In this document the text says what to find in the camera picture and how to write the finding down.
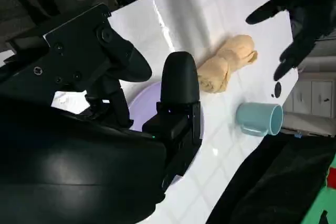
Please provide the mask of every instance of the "light blue mug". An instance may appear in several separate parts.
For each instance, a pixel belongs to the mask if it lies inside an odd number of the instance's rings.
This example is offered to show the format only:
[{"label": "light blue mug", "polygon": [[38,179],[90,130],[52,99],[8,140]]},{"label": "light blue mug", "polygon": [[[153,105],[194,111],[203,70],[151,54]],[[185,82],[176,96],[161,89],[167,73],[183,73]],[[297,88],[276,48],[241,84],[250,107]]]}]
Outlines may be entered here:
[{"label": "light blue mug", "polygon": [[283,110],[278,104],[242,103],[236,114],[241,131],[252,136],[277,135],[283,119]]}]

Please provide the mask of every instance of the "black cloth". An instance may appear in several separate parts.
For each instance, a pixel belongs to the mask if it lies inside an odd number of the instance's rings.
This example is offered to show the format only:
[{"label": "black cloth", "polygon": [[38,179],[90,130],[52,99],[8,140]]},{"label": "black cloth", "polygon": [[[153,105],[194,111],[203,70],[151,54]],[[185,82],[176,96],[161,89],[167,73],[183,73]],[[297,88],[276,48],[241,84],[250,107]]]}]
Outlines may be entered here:
[{"label": "black cloth", "polygon": [[300,223],[335,152],[331,138],[267,136],[242,163],[207,223]]}]

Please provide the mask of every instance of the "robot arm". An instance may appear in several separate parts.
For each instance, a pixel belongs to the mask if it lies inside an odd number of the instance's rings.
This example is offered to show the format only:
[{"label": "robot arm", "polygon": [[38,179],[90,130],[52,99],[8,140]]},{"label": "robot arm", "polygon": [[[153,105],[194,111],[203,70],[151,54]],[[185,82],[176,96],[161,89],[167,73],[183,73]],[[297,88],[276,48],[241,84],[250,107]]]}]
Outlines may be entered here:
[{"label": "robot arm", "polygon": [[[0,68],[1,222],[137,223],[201,146],[197,72],[186,52],[167,58],[158,114],[143,132],[128,129],[119,80],[152,72],[109,15],[98,5],[10,41],[16,55]],[[90,108],[51,108],[59,90],[86,90]]]}]

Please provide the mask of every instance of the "towel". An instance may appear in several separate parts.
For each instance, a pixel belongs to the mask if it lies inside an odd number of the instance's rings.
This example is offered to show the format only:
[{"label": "towel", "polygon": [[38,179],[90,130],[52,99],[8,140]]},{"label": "towel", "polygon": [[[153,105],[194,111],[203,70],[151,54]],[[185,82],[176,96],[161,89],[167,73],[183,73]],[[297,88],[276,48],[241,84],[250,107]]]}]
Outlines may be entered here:
[{"label": "towel", "polygon": [[200,89],[208,93],[225,91],[233,72],[257,60],[254,46],[248,35],[238,35],[225,42],[216,55],[197,70]]}]

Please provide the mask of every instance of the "white countertop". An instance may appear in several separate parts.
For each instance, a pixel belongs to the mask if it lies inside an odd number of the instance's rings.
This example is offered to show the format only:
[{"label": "white countertop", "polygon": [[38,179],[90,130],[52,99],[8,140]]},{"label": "white countertop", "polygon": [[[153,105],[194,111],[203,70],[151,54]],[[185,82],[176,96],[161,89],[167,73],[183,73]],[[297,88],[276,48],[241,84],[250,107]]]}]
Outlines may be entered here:
[{"label": "white countertop", "polygon": [[[248,34],[259,52],[256,63],[232,75],[226,92],[201,93],[203,145],[190,170],[167,190],[155,213],[141,223],[205,224],[239,165],[261,141],[244,135],[235,124],[237,107],[244,101],[283,104],[295,85],[298,73],[292,70],[280,80],[281,97],[271,97],[278,58],[292,41],[288,14],[280,13],[254,26],[245,23],[246,17],[266,1],[138,0],[112,13],[111,26],[139,49],[153,70],[148,82],[122,82],[128,102],[144,87],[161,80],[164,61],[173,51],[190,52],[200,65],[228,36]],[[83,103],[83,96],[78,99],[67,94],[56,99],[54,106],[80,112]]]}]

